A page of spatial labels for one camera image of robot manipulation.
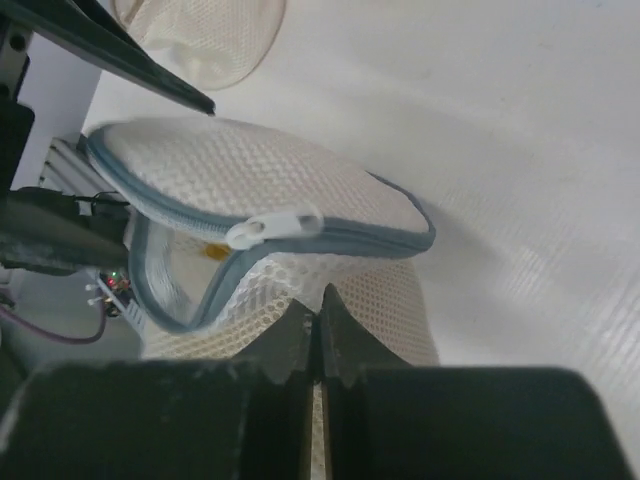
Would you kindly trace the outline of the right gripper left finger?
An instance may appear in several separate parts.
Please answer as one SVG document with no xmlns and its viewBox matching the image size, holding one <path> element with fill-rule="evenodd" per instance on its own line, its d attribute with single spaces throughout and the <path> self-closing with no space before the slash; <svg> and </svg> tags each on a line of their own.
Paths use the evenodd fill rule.
<svg viewBox="0 0 640 480">
<path fill-rule="evenodd" d="M 225 360 L 59 363 L 1 423 L 5 479 L 306 479 L 313 313 Z"/>
</svg>

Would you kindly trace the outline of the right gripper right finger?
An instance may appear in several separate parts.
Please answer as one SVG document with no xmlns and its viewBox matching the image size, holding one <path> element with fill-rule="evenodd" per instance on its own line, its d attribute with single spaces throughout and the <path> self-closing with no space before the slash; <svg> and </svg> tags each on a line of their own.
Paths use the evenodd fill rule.
<svg viewBox="0 0 640 480">
<path fill-rule="evenodd" d="M 317 319 L 330 479 L 630 479 L 593 388 L 555 367 L 416 367 L 334 287 Z"/>
</svg>

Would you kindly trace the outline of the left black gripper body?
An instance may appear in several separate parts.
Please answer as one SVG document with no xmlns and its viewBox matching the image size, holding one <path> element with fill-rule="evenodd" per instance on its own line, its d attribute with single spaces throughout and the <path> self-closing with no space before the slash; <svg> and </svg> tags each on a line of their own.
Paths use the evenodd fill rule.
<svg viewBox="0 0 640 480">
<path fill-rule="evenodd" d="M 14 181 L 34 123 L 31 108 L 19 103 L 30 66 L 33 30 L 14 18 L 13 1 L 1 2 L 1 197 Z"/>
</svg>

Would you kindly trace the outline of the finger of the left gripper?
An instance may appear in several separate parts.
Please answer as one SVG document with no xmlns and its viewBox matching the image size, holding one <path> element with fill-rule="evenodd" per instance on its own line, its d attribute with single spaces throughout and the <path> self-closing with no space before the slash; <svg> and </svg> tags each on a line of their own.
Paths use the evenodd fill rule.
<svg viewBox="0 0 640 480">
<path fill-rule="evenodd" d="M 98 1 L 31 1 L 34 29 L 83 60 L 205 115 L 215 102 L 160 66 Z"/>
<path fill-rule="evenodd" d="M 129 204 L 109 192 L 67 195 L 24 187 L 1 197 L 1 266 L 47 275 L 127 266 Z"/>
</svg>

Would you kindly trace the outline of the white mesh laundry bag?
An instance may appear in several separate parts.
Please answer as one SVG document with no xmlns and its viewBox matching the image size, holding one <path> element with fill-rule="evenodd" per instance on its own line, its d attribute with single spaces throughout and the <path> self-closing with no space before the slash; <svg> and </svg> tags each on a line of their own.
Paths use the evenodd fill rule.
<svg viewBox="0 0 640 480">
<path fill-rule="evenodd" d="M 435 228 L 408 191 L 282 131 L 223 118 L 139 118 L 87 138 L 132 207 L 128 274 L 141 355 L 239 353 L 328 287 L 401 359 L 438 353 L 413 260 Z"/>
</svg>

